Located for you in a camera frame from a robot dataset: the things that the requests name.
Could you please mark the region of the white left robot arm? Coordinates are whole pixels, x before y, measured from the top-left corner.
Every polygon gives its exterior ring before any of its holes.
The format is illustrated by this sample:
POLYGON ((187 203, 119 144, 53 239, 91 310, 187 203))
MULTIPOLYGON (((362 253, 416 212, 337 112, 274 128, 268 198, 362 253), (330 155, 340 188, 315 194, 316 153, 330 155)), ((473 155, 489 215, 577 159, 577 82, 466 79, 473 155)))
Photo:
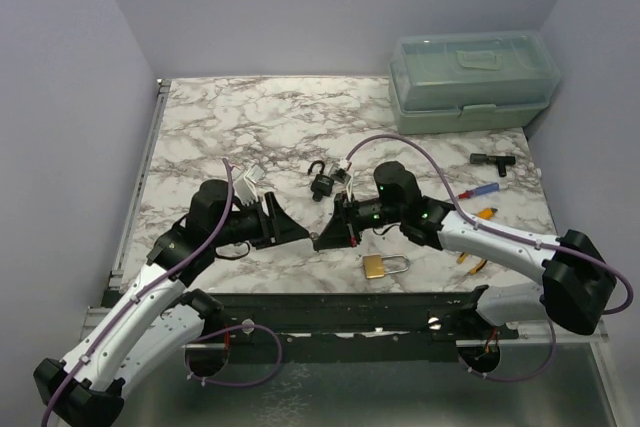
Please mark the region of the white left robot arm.
POLYGON ((155 242, 129 289, 99 324, 60 360, 34 371, 44 416, 70 426, 110 426, 140 382, 193 339, 214 340, 218 304, 193 281, 216 250, 248 243, 255 249, 308 238, 273 193, 255 195, 246 182, 208 180, 187 214, 155 242))

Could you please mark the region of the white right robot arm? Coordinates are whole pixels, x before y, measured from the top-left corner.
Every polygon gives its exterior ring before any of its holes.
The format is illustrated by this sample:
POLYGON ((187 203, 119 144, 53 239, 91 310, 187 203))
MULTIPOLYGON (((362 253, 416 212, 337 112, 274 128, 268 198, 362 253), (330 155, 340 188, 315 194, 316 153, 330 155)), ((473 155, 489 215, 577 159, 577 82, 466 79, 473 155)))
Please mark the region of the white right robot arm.
POLYGON ((467 336, 480 339, 508 322, 544 318, 574 334, 595 331, 616 278, 587 235, 539 235, 458 211, 423 195, 414 174, 397 161, 377 166, 373 178, 377 197, 335 197, 328 224, 312 242, 315 250, 355 247, 365 230, 397 224, 416 245, 468 253, 526 277, 523 284, 482 288, 459 317, 467 336))

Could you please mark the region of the brass padlock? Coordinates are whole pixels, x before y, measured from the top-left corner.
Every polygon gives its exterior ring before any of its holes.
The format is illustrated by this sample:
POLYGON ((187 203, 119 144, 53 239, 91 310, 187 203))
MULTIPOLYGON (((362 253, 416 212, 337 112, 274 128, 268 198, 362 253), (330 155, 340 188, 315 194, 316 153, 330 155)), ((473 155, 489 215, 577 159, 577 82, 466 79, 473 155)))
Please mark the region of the brass padlock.
POLYGON ((411 262, 404 255, 383 256, 375 254, 364 256, 362 265, 365 278, 367 280, 375 280, 404 273, 409 270, 411 262))

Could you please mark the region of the black padlock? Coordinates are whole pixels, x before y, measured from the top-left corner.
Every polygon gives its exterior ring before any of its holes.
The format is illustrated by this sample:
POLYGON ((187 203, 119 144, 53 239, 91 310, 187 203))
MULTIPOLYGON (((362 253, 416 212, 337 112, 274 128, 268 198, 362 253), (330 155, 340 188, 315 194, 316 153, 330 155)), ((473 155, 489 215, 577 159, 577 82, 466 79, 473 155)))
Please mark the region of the black padlock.
POLYGON ((313 195, 314 191, 322 191, 324 193, 325 197, 329 197, 331 195, 331 193, 332 193, 334 180, 324 173, 324 171, 325 171, 325 162, 322 161, 322 160, 313 161, 311 163, 311 165, 309 166, 308 170, 307 170, 307 174, 311 175, 316 166, 319 166, 320 169, 316 173, 313 181, 311 182, 310 191, 312 192, 312 195, 313 195))

